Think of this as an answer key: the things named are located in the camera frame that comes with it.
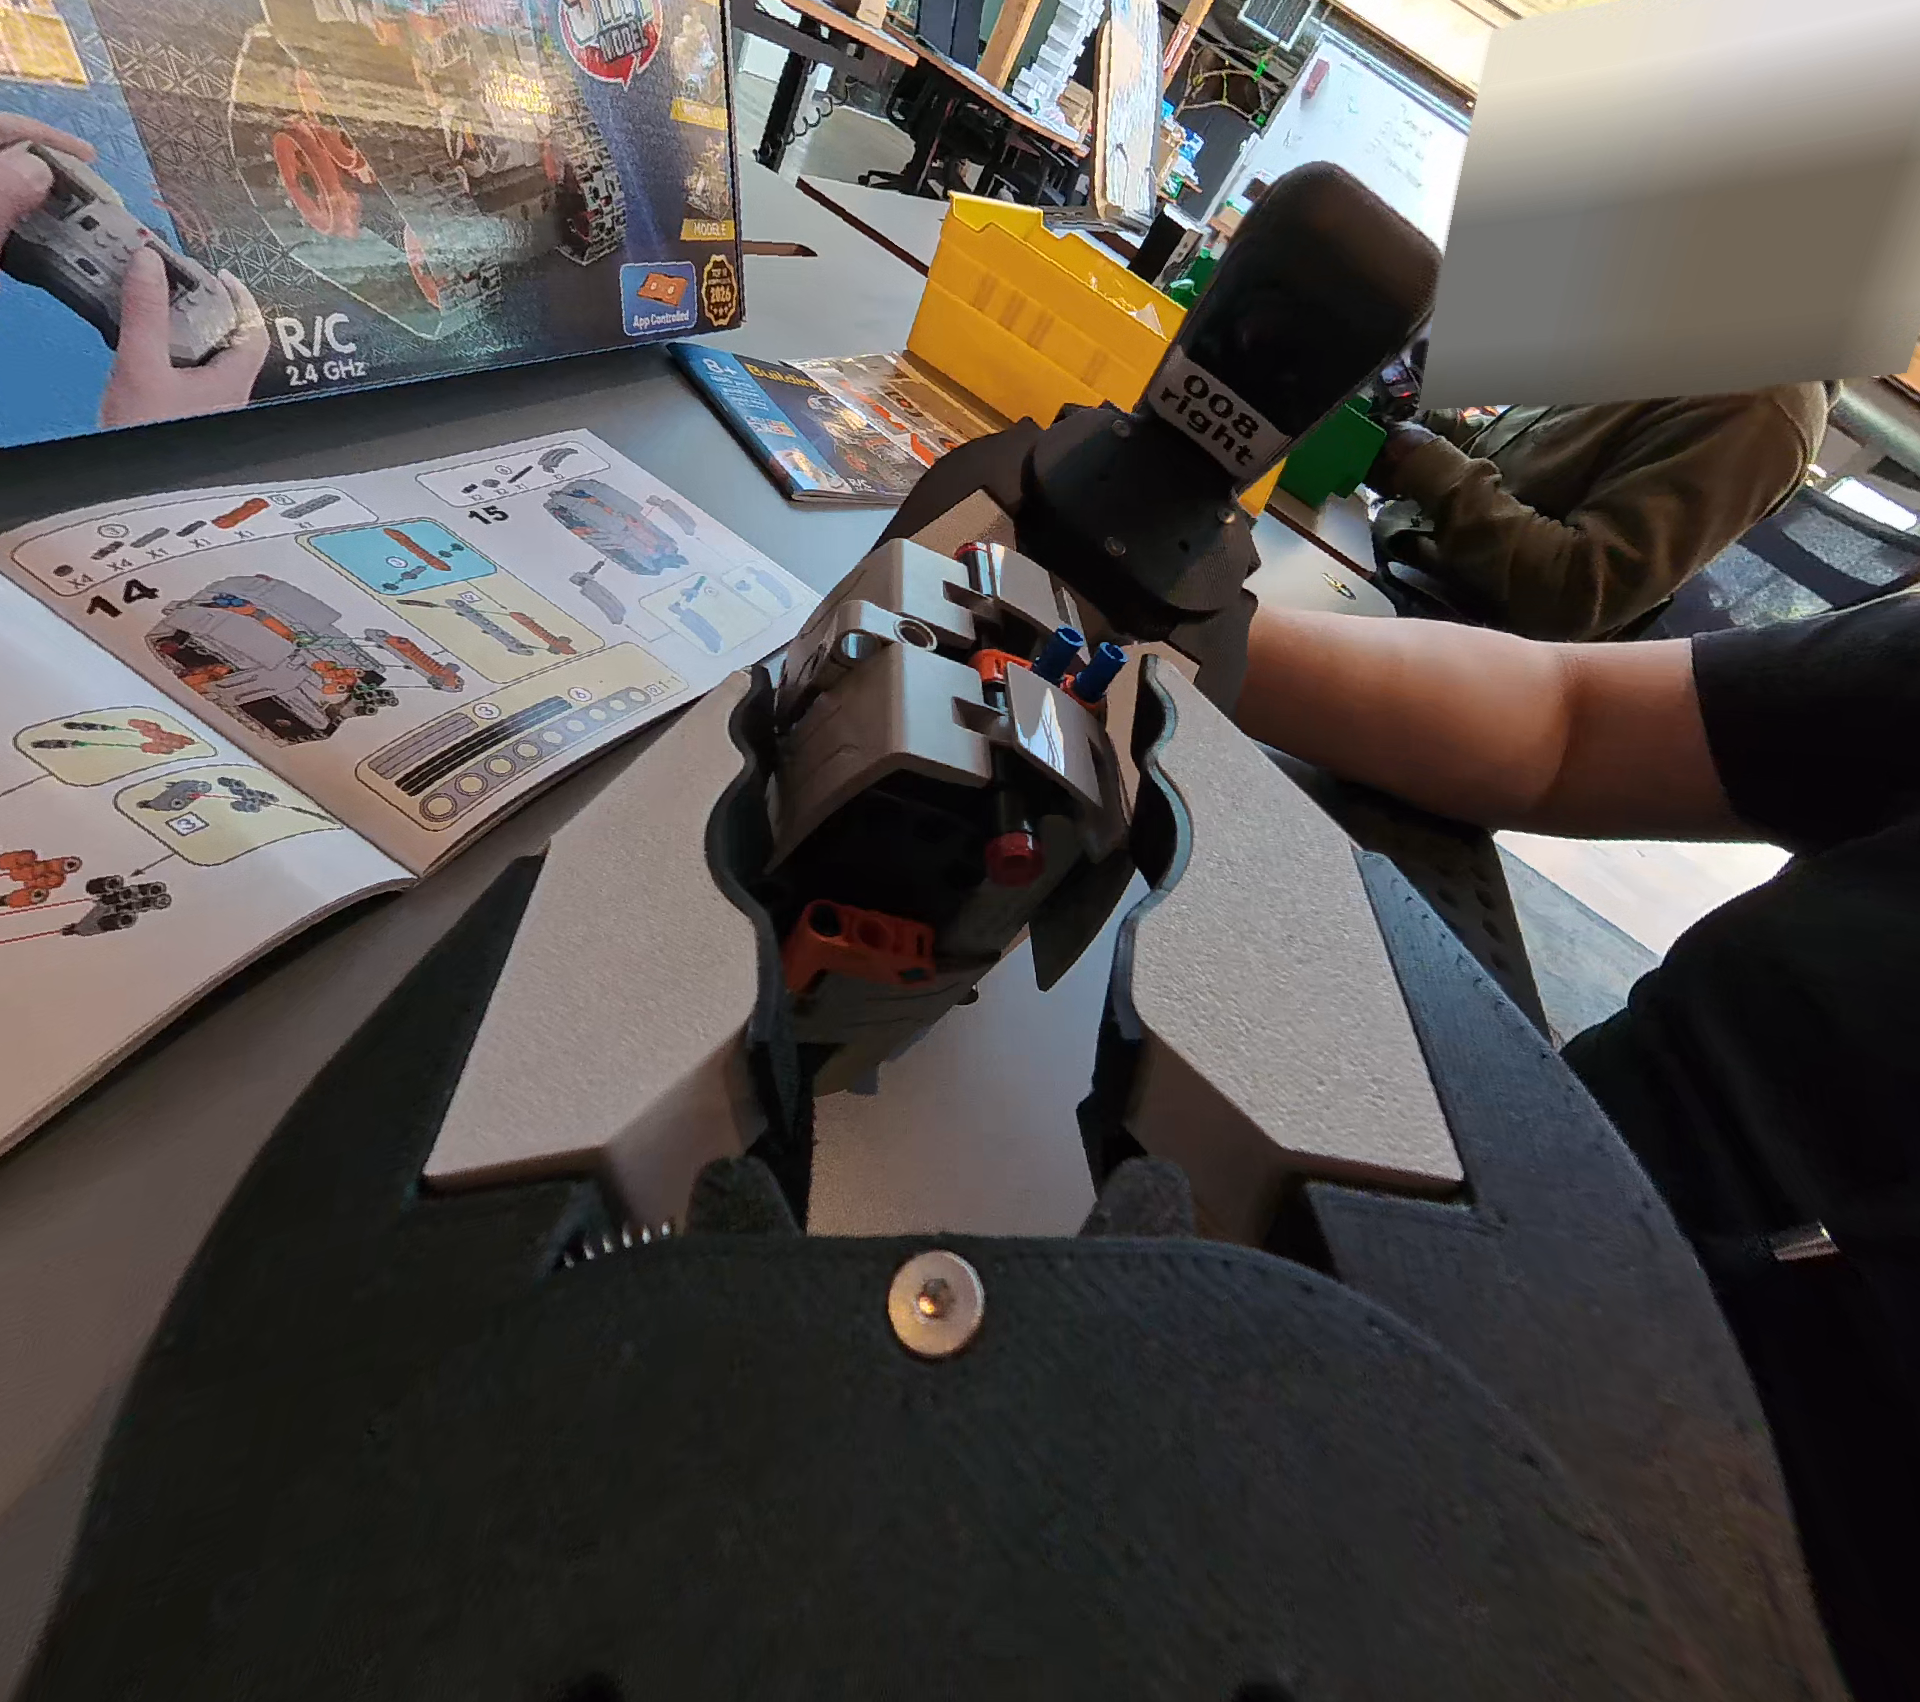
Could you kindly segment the blue closed booklet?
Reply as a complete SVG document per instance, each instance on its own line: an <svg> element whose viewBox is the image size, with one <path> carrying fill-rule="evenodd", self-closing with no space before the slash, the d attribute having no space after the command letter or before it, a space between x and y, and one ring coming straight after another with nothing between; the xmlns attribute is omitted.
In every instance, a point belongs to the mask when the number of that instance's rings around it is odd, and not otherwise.
<svg viewBox="0 0 1920 1702"><path fill-rule="evenodd" d="M815 373L691 340L667 343L667 356L786 504L896 508L915 491L918 460Z"/></svg>

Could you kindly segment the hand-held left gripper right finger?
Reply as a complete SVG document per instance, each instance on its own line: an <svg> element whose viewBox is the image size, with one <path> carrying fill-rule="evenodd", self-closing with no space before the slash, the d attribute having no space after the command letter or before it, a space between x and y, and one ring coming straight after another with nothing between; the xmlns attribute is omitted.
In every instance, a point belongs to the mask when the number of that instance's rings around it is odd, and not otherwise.
<svg viewBox="0 0 1920 1702"><path fill-rule="evenodd" d="M1121 973L1127 1135L1182 1166L1205 1227L1275 1227L1292 1183L1466 1193L1350 834L1178 665L1144 658L1134 717L1170 862Z"/></svg>

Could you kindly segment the green plastic bin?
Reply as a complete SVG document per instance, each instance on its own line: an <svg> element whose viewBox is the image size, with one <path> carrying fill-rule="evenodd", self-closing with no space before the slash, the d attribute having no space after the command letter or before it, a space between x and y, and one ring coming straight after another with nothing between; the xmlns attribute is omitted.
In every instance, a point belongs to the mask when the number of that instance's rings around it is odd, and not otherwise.
<svg viewBox="0 0 1920 1702"><path fill-rule="evenodd" d="M1323 508L1328 494L1350 494L1370 478L1380 445L1390 430L1374 423L1374 404L1346 398L1286 445L1275 491L1286 491L1306 508Z"/></svg>

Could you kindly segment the blue robot kit box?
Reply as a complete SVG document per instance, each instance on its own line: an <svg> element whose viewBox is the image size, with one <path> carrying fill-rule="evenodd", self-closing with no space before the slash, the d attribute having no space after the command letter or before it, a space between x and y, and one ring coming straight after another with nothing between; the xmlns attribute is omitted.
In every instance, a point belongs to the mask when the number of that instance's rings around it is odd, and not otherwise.
<svg viewBox="0 0 1920 1702"><path fill-rule="evenodd" d="M5 108L247 279L252 404L744 321L723 0L5 0Z"/></svg>

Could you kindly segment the wooden office desk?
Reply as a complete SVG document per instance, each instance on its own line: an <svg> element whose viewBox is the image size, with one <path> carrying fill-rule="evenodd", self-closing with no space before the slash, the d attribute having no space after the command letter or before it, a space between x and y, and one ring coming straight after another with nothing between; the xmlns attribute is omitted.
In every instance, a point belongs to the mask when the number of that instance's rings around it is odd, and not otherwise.
<svg viewBox="0 0 1920 1702"><path fill-rule="evenodd" d="M903 99L889 115L915 133L915 156L882 175L896 190L942 197L951 169L976 156L983 190L1007 184L1011 197L1060 197L1056 180L1074 180L1092 163L1092 141L1028 115L1011 95L983 83L976 70L942 56L927 43L903 43L875 26L833 0L733 0L733 43L786 46L786 70L768 105L768 128L754 163L781 169L795 141L801 90L815 70L848 83L903 78Z"/></svg>

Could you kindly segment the person's black shirt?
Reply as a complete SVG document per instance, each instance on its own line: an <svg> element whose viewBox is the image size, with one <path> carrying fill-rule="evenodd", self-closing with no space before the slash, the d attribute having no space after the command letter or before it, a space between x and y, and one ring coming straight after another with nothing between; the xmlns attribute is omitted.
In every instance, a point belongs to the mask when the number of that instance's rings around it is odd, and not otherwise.
<svg viewBox="0 0 1920 1702"><path fill-rule="evenodd" d="M1567 1043L1758 1381L1856 1696L1920 1691L1920 605L1692 638L1735 815L1792 856Z"/></svg>

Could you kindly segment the yellow plastic bin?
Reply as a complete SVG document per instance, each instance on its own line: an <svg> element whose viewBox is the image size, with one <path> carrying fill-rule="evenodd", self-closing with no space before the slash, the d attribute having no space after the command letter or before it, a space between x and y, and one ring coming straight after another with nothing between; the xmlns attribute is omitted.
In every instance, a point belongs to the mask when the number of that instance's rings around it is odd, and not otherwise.
<svg viewBox="0 0 1920 1702"><path fill-rule="evenodd" d="M1186 312L1037 203L951 197L910 350L1007 423L1134 411Z"/></svg>

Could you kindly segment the person's right forearm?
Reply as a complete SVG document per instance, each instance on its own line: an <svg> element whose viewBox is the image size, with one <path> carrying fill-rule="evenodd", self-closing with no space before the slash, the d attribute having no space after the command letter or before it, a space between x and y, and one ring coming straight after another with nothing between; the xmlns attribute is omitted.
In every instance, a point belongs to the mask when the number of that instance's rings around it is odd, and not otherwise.
<svg viewBox="0 0 1920 1702"><path fill-rule="evenodd" d="M1724 789L1692 642L1257 605L1237 722L1484 832L1758 839Z"/></svg>

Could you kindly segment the open instruction booklet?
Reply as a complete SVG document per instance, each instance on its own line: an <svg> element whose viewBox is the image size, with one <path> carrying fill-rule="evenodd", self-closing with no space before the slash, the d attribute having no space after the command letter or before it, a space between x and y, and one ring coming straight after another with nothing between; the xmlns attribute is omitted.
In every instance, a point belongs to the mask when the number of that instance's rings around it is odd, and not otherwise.
<svg viewBox="0 0 1920 1702"><path fill-rule="evenodd" d="M5 1151L820 605L600 430L119 494L0 570Z"/></svg>

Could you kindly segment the grey brick robot model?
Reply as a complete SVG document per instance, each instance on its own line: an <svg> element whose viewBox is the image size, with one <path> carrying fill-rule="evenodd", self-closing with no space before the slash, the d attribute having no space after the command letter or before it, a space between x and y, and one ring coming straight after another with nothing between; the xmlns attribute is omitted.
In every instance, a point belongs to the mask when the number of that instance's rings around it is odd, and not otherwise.
<svg viewBox="0 0 1920 1702"><path fill-rule="evenodd" d="M1007 540L889 540L801 623L775 690L775 914L786 1018L815 1091L880 1089L1007 949L1056 986L1129 889L1092 638Z"/></svg>

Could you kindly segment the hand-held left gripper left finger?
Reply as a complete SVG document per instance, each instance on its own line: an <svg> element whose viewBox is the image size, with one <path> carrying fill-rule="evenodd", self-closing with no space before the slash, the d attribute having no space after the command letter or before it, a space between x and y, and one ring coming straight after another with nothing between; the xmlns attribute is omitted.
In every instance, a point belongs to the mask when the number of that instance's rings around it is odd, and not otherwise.
<svg viewBox="0 0 1920 1702"><path fill-rule="evenodd" d="M633 1224L760 1151L808 1217L815 1089L793 1035L775 862L775 679L733 671L544 850L430 1184L600 1176Z"/></svg>

